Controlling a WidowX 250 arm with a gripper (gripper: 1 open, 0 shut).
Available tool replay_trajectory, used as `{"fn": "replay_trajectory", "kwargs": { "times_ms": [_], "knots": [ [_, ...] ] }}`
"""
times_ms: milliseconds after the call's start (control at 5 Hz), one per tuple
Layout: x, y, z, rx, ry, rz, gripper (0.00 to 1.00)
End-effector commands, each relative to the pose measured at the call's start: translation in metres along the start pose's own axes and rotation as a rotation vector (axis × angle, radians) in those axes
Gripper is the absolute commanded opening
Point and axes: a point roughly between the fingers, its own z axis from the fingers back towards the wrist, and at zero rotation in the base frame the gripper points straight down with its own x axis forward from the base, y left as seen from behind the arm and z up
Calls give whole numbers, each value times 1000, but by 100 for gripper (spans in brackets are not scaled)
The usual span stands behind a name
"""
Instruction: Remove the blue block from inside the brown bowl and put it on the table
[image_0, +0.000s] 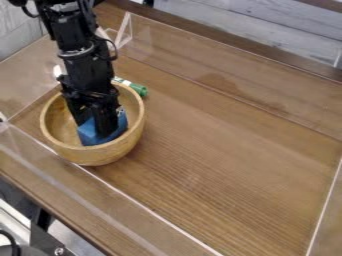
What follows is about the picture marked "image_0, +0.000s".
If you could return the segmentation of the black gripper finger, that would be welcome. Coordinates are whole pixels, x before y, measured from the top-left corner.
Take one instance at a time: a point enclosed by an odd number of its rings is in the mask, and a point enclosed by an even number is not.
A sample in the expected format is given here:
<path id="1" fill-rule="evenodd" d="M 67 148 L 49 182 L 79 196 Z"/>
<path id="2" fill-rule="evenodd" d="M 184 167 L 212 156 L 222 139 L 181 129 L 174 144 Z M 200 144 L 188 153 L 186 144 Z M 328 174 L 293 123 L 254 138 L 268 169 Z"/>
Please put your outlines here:
<path id="1" fill-rule="evenodd" d="M 95 120 L 97 133 L 101 137 L 110 136 L 120 129 L 117 108 L 110 105 L 94 105 L 91 112 Z"/>
<path id="2" fill-rule="evenodd" d="M 66 102 L 77 125 L 83 125 L 85 122 L 91 118 L 91 110 L 89 109 L 89 103 L 83 99 L 75 98 L 67 98 Z"/>

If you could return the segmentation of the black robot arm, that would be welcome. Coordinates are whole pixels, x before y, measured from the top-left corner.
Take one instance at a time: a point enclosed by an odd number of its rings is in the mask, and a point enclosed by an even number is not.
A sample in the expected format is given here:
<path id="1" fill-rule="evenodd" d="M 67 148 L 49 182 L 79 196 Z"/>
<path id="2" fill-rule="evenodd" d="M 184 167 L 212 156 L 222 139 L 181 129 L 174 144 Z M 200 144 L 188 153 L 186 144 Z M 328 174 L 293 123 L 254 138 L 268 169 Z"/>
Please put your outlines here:
<path id="1" fill-rule="evenodd" d="M 112 84 L 118 55 L 110 54 L 110 40 L 97 35 L 97 15 L 90 1 L 34 0 L 37 14 L 29 10 L 29 1 L 9 0 L 27 16 L 42 19 L 58 44 L 58 57 L 67 71 L 58 81 L 77 125 L 94 120 L 97 135 L 109 137 L 120 128 L 120 91 Z"/>

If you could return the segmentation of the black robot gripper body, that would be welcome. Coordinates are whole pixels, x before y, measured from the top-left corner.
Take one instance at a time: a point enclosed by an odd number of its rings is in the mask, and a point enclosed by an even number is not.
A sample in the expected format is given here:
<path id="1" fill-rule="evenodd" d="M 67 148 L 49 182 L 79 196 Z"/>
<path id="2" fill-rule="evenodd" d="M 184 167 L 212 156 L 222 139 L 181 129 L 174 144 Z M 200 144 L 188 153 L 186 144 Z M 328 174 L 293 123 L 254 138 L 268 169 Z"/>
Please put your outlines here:
<path id="1" fill-rule="evenodd" d="M 58 43 L 58 57 L 67 70 L 58 80 L 73 112 L 113 112 L 120 106 L 120 92 L 112 85 L 114 77 L 109 39 L 86 39 Z"/>

